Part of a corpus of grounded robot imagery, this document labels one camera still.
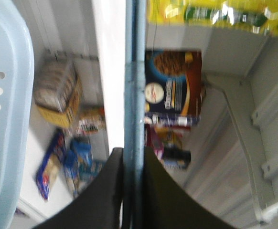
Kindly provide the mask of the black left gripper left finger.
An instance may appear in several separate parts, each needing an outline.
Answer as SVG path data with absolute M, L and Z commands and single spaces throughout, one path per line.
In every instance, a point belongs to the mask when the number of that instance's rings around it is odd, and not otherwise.
M 35 229 L 118 229 L 123 197 L 123 148 L 116 147 L 92 183 Z

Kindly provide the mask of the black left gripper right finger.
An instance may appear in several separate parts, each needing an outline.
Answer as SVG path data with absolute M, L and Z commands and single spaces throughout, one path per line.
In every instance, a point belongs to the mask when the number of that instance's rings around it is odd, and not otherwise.
M 172 179 L 151 148 L 144 149 L 144 229 L 232 229 Z

